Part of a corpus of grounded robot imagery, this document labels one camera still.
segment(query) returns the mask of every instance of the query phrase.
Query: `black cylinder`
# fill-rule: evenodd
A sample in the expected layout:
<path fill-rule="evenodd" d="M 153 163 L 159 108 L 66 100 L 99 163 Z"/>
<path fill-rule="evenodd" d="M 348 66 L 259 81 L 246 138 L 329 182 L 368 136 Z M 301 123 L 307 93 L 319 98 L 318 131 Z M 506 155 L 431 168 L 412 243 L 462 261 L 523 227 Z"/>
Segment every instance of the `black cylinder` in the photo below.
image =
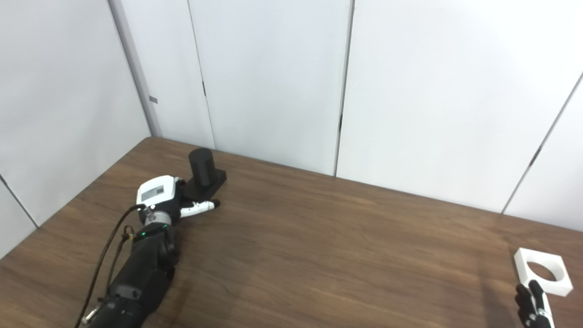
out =
<path fill-rule="evenodd" d="M 217 180 L 213 153 L 208 148 L 198 148 L 188 154 L 192 177 L 197 186 L 207 187 Z"/>

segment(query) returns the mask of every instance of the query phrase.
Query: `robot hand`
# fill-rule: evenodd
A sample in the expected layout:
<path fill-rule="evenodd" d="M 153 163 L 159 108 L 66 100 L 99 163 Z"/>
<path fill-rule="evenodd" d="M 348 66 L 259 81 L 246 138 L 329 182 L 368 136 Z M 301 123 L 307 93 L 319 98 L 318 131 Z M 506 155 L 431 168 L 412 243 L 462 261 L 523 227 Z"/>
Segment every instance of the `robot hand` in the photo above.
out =
<path fill-rule="evenodd" d="M 554 328 L 546 294 L 536 280 L 531 280 L 528 288 L 516 286 L 514 300 L 518 304 L 518 317 L 525 328 Z"/>

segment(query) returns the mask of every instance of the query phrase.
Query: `black cable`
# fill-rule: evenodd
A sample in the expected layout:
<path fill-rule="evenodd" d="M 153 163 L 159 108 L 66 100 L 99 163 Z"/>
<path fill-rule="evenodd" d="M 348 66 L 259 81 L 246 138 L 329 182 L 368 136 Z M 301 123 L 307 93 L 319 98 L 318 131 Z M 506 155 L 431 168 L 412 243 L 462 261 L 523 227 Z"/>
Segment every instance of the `black cable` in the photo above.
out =
<path fill-rule="evenodd" d="M 113 238 L 115 237 L 115 234 L 117 233 L 117 230 L 120 228 L 120 226 L 123 223 L 123 221 L 125 220 L 125 218 L 131 212 L 138 210 L 138 209 L 144 209 L 144 208 L 146 208 L 146 206 L 144 204 L 137 204 L 137 205 L 130 207 L 121 216 L 120 220 L 115 225 L 115 228 L 113 229 L 109 238 L 107 239 L 106 245 L 103 247 L 103 251 L 101 252 L 101 255 L 99 256 L 99 259 L 97 260 L 97 265 L 95 267 L 95 271 L 93 272 L 93 278 L 91 279 L 91 283 L 89 284 L 89 290 L 87 291 L 87 296 L 85 297 L 85 302 L 83 304 L 83 308 L 81 309 L 81 313 L 79 314 L 79 317 L 77 318 L 77 322 L 75 323 L 75 328 L 79 328 L 79 325 L 81 324 L 81 320 L 83 319 L 83 315 L 85 314 L 85 311 L 87 310 L 87 306 L 89 305 L 89 300 L 91 299 L 91 294 L 93 293 L 93 288 L 95 287 L 95 282 L 97 281 L 97 275 L 99 275 L 99 269 L 101 268 L 101 264 L 103 262 L 103 259 L 106 256 L 107 250 L 109 249 L 109 246 L 111 245 L 111 242 L 113 241 Z"/>
<path fill-rule="evenodd" d="M 126 240 L 129 239 L 129 236 L 124 233 L 122 236 L 120 243 L 117 244 L 117 249 L 115 250 L 115 256 L 113 257 L 113 261 L 111 262 L 110 272 L 107 274 L 107 282 L 106 282 L 106 292 L 103 294 L 103 298 L 107 298 L 109 296 L 109 285 L 111 284 L 111 277 L 113 276 L 113 271 L 115 270 L 115 264 L 117 263 L 117 258 L 120 256 L 122 248 L 124 248 L 124 243 Z"/>

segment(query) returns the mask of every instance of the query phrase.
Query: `white block with hole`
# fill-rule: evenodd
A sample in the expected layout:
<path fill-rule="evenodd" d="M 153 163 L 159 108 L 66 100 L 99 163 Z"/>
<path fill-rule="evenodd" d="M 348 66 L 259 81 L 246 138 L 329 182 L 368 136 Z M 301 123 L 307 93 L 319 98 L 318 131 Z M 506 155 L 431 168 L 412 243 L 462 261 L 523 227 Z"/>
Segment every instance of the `white block with hole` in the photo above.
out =
<path fill-rule="evenodd" d="M 567 268 L 563 258 L 559 255 L 539 252 L 532 249 L 519 248 L 514 254 L 514 261 L 518 271 L 520 283 L 528 287 L 528 282 L 536 280 L 545 293 L 559 296 L 567 296 L 573 290 L 573 284 L 567 273 Z M 534 273 L 528 266 L 528 262 L 540 264 L 547 268 L 555 277 L 556 281 L 544 279 Z"/>

